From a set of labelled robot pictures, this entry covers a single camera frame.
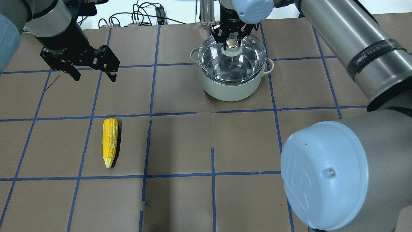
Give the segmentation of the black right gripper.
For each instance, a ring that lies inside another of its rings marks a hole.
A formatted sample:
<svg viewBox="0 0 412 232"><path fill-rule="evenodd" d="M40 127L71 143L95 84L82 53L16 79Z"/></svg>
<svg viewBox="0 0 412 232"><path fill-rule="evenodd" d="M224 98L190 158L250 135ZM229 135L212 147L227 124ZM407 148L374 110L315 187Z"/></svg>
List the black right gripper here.
<svg viewBox="0 0 412 232"><path fill-rule="evenodd" d="M236 40L241 47L243 38L248 37L253 29L255 25L241 21L234 9L220 9L220 22L218 25L211 26L211 35L215 42L223 44L223 50L226 50L226 41L232 33L237 33Z"/></svg>

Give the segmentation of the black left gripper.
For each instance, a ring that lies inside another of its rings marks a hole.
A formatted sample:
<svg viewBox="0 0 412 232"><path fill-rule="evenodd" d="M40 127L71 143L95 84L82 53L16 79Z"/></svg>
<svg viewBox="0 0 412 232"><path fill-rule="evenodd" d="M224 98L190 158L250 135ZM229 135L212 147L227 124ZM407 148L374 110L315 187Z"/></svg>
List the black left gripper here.
<svg viewBox="0 0 412 232"><path fill-rule="evenodd" d="M101 70L112 82L117 79L120 61L108 45L94 48L76 22L70 22L64 31L50 37L35 36L42 44L40 57L50 69L69 74L80 81L81 74L74 66L88 66Z"/></svg>

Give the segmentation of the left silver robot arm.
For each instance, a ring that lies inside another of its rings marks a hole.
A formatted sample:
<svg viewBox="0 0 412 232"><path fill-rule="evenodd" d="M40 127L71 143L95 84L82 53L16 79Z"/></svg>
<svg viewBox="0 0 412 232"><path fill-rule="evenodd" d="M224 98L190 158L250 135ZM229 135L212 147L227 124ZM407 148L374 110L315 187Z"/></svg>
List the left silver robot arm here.
<svg viewBox="0 0 412 232"><path fill-rule="evenodd" d="M97 14L105 0L2 0L1 71L19 48L24 29L42 45L40 57L54 71L68 73L75 81L76 66L100 70L116 81L120 61L107 45L93 48L82 31L79 17Z"/></svg>

